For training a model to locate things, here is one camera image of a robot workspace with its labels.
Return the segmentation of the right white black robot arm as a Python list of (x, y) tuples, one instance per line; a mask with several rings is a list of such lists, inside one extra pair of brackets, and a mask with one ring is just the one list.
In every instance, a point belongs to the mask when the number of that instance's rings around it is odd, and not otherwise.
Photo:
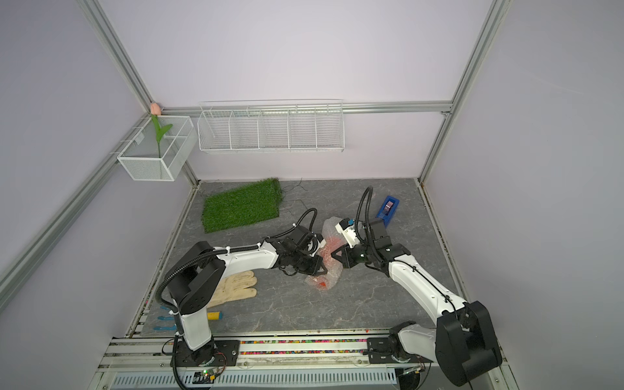
[(381, 219), (374, 219), (359, 233), (351, 219), (334, 227), (345, 244), (332, 252), (344, 267), (365, 264), (399, 284), (427, 312), (435, 328), (414, 321), (392, 328), (381, 351), (370, 357), (407, 363), (412, 358), (435, 362), (445, 377), (460, 387), (500, 367), (503, 362), (488, 309), (468, 302), (427, 272), (404, 245), (394, 244)]

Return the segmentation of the artificial pink tulip flower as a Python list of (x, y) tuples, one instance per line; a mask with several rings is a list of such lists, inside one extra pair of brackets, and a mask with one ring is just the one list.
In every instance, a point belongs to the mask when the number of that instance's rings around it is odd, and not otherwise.
[(155, 134), (155, 140), (157, 143), (157, 151), (158, 151), (159, 157), (161, 158), (162, 151), (161, 151), (160, 144), (164, 136), (172, 129), (172, 124), (166, 124), (162, 126), (161, 123), (159, 122), (159, 117), (160, 115), (162, 115), (162, 110), (159, 104), (157, 104), (156, 102), (152, 102), (149, 108), (150, 108), (150, 120), (151, 120), (152, 125), (154, 126), (154, 134)]

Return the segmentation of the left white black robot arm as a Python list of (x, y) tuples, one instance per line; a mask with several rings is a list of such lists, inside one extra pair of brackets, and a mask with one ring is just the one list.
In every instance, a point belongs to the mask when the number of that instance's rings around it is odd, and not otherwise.
[(205, 241), (195, 244), (165, 274), (154, 293), (159, 305), (173, 314), (176, 339), (172, 365), (199, 367), (230, 364), (216, 345), (207, 318), (207, 307), (219, 283), (229, 276), (258, 269), (277, 269), (295, 276), (327, 273), (322, 248), (323, 236), (306, 227), (268, 237), (256, 244), (212, 247)]

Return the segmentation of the cream work glove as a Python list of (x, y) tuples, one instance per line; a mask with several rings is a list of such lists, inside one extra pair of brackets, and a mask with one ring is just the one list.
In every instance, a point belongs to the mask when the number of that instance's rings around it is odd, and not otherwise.
[(206, 308), (210, 309), (228, 302), (256, 297), (255, 285), (257, 283), (258, 280), (253, 271), (244, 271), (221, 279)]

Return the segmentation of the red plastic wine glass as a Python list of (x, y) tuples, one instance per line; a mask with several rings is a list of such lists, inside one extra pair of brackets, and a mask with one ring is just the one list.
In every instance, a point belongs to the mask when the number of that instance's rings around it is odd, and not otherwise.
[(323, 258), (322, 271), (325, 274), (319, 276), (311, 276), (308, 283), (320, 291), (328, 291), (334, 288), (341, 277), (343, 264), (333, 258), (331, 255), (334, 251), (346, 244), (346, 241), (339, 237), (328, 237), (322, 241), (317, 254)]

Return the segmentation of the blue tape dispenser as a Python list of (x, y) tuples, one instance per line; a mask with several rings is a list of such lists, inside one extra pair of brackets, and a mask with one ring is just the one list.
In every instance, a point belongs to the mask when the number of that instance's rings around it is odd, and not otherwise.
[(387, 196), (383, 201), (383, 205), (380, 207), (376, 217), (383, 221), (385, 227), (388, 227), (391, 223), (399, 204), (400, 200), (392, 196)]

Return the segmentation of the green artificial grass mat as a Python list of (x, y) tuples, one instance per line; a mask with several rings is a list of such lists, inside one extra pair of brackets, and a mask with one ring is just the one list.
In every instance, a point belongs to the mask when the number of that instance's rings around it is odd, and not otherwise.
[(282, 189), (276, 178), (260, 180), (207, 197), (202, 211), (205, 233), (219, 232), (275, 219)]

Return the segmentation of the yellow blue handled tool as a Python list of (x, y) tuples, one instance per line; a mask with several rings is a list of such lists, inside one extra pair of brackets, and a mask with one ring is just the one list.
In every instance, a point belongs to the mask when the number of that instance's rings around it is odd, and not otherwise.
[[(221, 318), (223, 318), (223, 314), (220, 311), (214, 311), (214, 312), (209, 311), (206, 313), (206, 317), (208, 318), (209, 321), (221, 320)], [(158, 320), (159, 320), (159, 325), (153, 327), (154, 331), (173, 332), (177, 330), (177, 325), (173, 316), (159, 316)]]

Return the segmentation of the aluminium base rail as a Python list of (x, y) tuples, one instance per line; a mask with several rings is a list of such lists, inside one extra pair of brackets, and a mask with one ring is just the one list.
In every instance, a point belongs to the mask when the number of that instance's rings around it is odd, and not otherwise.
[(173, 348), (170, 336), (114, 339), (99, 363), (100, 370), (166, 369), (173, 362), (182, 368), (228, 366), (262, 368), (410, 367), (437, 364), (435, 333), (419, 328), (396, 333), (382, 329), (330, 332), (290, 332), (215, 336), (207, 346), (192, 351), (185, 342)]

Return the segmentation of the white mesh wall basket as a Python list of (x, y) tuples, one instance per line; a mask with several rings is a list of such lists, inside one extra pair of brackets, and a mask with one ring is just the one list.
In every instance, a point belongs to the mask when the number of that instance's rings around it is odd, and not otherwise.
[(159, 122), (162, 126), (172, 124), (172, 129), (160, 144), (161, 158), (150, 118), (141, 125), (117, 157), (135, 181), (173, 182), (198, 142), (198, 131), (190, 117), (163, 115), (159, 117)]

